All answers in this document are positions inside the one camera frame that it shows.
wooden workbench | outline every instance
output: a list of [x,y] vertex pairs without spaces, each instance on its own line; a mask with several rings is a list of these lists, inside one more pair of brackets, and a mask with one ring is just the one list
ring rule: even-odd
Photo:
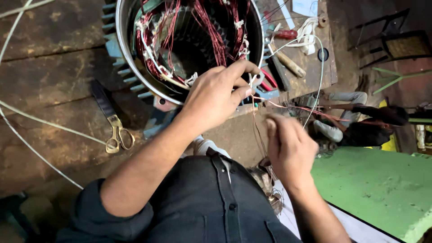
[[[290,3],[291,1],[287,3],[288,10],[291,10],[292,7]],[[267,11],[270,12],[278,7],[278,3],[276,2],[276,0],[257,0],[257,5],[261,13],[267,13]],[[282,29],[289,30],[290,28],[288,27],[288,24],[284,19],[281,11],[278,11],[277,13],[272,15],[273,13],[274,12],[271,12],[269,14],[270,19],[268,21],[270,22],[270,24],[276,26],[278,23],[281,23],[283,27]],[[327,3],[325,0],[318,1],[318,15],[322,13],[327,15]],[[300,28],[303,22],[308,18],[304,15],[300,15],[292,11],[290,11],[290,15],[293,22],[295,23],[294,30]],[[321,86],[321,89],[324,89],[330,87],[332,84],[335,84],[337,82],[336,62],[334,60],[330,25],[327,25],[325,28],[317,27],[315,29],[315,32],[316,36],[321,39],[323,47],[327,48],[329,51],[329,58],[326,62],[324,62],[324,74]],[[287,40],[275,38],[275,46],[277,48],[282,47],[286,43],[288,43]],[[297,47],[286,47],[281,50],[285,55],[291,58],[291,60],[293,60],[297,65],[299,65],[299,67],[306,71],[306,76],[304,78],[297,78],[292,72],[285,69],[285,74],[291,84],[291,90],[289,92],[281,93],[279,97],[280,102],[306,95],[318,90],[321,74],[321,62],[318,60],[318,49],[320,48],[321,46],[319,42],[316,41],[316,52],[311,55],[305,55],[300,50],[300,48]]]
[[[121,149],[112,155],[105,152],[103,144],[3,108],[15,129],[66,175],[108,160],[124,160],[144,143],[142,130],[149,109],[128,90],[112,67],[112,59],[104,46],[103,5],[103,0],[57,0],[25,12],[0,65],[0,100],[41,119],[102,141],[111,137],[112,128],[89,90],[89,82],[94,78],[113,92],[114,99],[129,115],[136,146],[131,151]],[[21,6],[20,1],[2,1],[0,12]],[[262,7],[263,10],[273,9],[272,6]],[[3,30],[1,46],[16,16],[0,19],[0,29]],[[329,28],[322,33],[318,31],[323,44],[333,53]],[[303,54],[296,51],[290,50],[287,54],[308,74],[304,80],[292,80],[290,97],[318,89],[316,55],[303,60]],[[331,70],[336,72],[326,65],[323,87],[331,83]],[[0,135],[0,197],[60,178],[1,120]]]

yellow object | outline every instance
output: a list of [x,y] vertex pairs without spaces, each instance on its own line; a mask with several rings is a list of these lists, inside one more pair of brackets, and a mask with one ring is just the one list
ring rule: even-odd
[[[385,100],[381,101],[381,103],[379,103],[379,108],[381,107],[385,107],[387,106],[387,102]],[[382,145],[382,149],[381,150],[385,150],[385,151],[394,151],[397,152],[396,149],[396,137],[394,134],[392,134],[390,136],[390,141],[388,141],[387,143]]]

forearm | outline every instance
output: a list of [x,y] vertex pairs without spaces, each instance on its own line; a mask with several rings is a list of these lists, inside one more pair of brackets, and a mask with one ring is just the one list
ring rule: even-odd
[[339,130],[341,130],[342,132],[346,131],[346,127],[344,125],[342,125],[340,122],[338,122],[338,121],[336,121],[334,119],[331,119],[331,118],[330,118],[330,121],[333,123],[333,125],[335,127],[339,128]]
[[330,109],[342,109],[346,111],[352,111],[354,108],[353,104],[339,104],[339,105],[329,105]]
[[197,135],[187,120],[176,118],[104,181],[101,199],[105,209],[120,217],[138,213]]
[[283,182],[303,242],[350,242],[342,224],[319,195],[312,177],[301,184]]

man's right hand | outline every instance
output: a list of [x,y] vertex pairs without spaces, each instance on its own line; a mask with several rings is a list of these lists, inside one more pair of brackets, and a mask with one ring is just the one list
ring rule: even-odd
[[311,169],[318,144],[294,118],[269,115],[266,119],[269,138],[268,155],[276,175],[290,189],[313,184]]

black hair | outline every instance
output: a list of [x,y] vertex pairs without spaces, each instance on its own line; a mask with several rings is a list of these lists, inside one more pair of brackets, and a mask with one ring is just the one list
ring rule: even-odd
[[403,126],[406,123],[408,123],[408,119],[410,118],[410,115],[405,111],[404,108],[400,106],[388,106],[388,108],[392,109],[400,118],[398,119],[400,124],[395,124],[395,125]]
[[396,126],[403,126],[408,123],[409,115],[404,108],[400,106],[381,107],[381,119],[384,123]]

